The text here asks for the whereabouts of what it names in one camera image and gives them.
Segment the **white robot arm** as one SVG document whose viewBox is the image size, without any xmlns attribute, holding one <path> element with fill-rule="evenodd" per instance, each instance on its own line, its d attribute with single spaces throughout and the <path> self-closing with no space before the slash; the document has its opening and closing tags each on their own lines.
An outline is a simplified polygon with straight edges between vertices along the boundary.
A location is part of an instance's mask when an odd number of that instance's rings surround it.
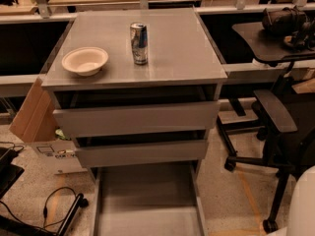
<svg viewBox="0 0 315 236">
<path fill-rule="evenodd" d="M 307 169 L 294 187 L 287 226 L 266 236 L 315 236 L 315 166 Z"/>
</svg>

